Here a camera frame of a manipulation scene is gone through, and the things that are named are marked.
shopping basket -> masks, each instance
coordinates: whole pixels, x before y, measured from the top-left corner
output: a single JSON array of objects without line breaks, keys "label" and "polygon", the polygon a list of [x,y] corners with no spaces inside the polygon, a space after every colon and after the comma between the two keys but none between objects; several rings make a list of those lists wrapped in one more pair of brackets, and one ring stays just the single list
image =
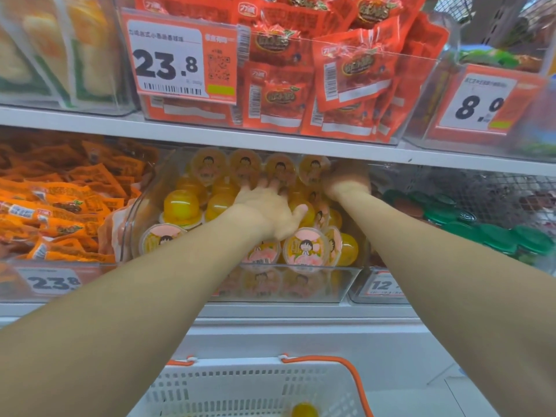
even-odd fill
[{"label": "shopping basket", "polygon": [[319,417],[372,417],[353,365],[330,356],[171,361],[129,417],[289,417],[300,403]]}]

left hand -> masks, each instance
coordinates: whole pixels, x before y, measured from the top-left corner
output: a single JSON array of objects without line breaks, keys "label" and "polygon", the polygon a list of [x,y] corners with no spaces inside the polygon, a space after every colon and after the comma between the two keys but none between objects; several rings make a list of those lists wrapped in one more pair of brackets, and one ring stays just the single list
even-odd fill
[{"label": "left hand", "polygon": [[232,208],[246,214],[263,231],[265,240],[283,240],[299,228],[299,223],[307,213],[307,206],[299,205],[292,212],[288,206],[287,196],[278,195],[280,182],[262,178],[253,190],[248,184],[241,187]]}]

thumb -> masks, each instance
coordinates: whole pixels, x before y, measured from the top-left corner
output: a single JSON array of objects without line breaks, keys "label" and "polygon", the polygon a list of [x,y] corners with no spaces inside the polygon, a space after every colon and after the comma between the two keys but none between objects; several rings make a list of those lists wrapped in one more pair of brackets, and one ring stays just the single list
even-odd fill
[{"label": "thumb", "polygon": [[294,209],[294,211],[291,213],[292,221],[295,224],[296,228],[299,227],[301,220],[303,219],[303,217],[305,217],[305,214],[308,210],[309,207],[306,204],[301,204],[297,206],[296,209]]}]

qr code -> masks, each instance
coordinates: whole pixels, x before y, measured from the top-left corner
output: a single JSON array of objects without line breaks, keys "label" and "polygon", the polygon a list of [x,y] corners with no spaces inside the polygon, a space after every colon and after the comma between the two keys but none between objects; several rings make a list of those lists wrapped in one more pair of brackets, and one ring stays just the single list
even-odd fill
[{"label": "qr code", "polygon": [[229,81],[231,62],[230,57],[222,55],[222,51],[219,49],[213,49],[208,57],[209,80]]}]

white tile floor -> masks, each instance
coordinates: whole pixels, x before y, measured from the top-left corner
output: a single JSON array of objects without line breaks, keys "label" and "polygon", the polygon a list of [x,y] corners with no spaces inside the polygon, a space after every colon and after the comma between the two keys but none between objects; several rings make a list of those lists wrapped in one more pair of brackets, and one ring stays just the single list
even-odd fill
[{"label": "white tile floor", "polygon": [[468,378],[427,389],[367,392],[375,417],[498,417]]}]

